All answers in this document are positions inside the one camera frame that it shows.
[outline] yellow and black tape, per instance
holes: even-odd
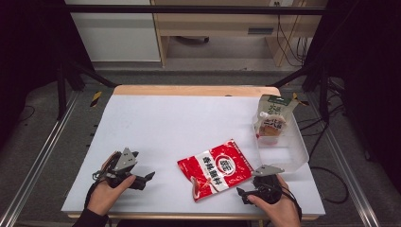
[[[101,95],[101,92],[96,92],[95,93],[94,98],[92,99],[92,102],[91,102],[91,107],[95,107],[96,106],[97,102],[100,99],[100,95]]]
[[[297,100],[301,105],[309,106],[309,102],[308,101],[301,101],[300,99],[298,99],[298,96],[297,96],[296,93],[292,93],[292,98]]]

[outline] metal track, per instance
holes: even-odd
[[[317,98],[314,94],[307,93],[307,98],[310,101],[311,107],[315,111],[316,115],[320,115],[318,111],[318,101]],[[354,172],[352,171],[351,167],[348,165],[341,148],[339,144],[337,143],[337,140],[333,134],[333,132],[330,130],[330,127],[327,128],[325,131],[325,137],[328,146],[330,147],[330,150],[332,152],[332,155],[334,157],[334,160],[339,168],[339,171],[344,179],[344,181],[347,183],[350,195],[354,200],[354,204],[357,208],[357,211],[359,212],[360,218],[363,221],[363,224],[365,226],[380,226],[377,217],[375,216],[375,212],[372,209],[370,203],[368,202],[365,193],[363,192],[362,188],[359,185],[359,182],[357,181],[356,176],[354,175]]]
[[[72,92],[67,104],[67,111],[62,119],[56,122],[52,132],[50,132],[49,136],[47,137],[47,140],[44,143],[44,146],[42,147],[38,157],[36,158],[35,163],[32,165],[32,168],[26,175],[24,182],[21,184],[21,187],[9,205],[9,208],[1,217],[0,227],[13,226],[20,215],[30,193],[32,192],[33,187],[35,186],[35,183],[38,181],[39,176],[41,175],[48,157],[52,153],[53,148],[55,147],[62,130],[64,129],[64,126],[71,115],[71,112],[74,110],[78,96],[79,92]]]

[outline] white wall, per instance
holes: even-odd
[[[66,4],[149,5],[149,0],[65,0]],[[72,13],[91,61],[160,61],[148,14]]]

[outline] black sleeve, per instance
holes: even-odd
[[[108,216],[100,216],[91,210],[84,209],[73,227],[104,227]]]

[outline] black horizontal bar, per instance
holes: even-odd
[[[90,13],[198,13],[198,14],[274,14],[327,15],[345,11],[326,8],[233,7],[233,6],[135,6],[135,5],[44,5],[45,9],[65,9]]]

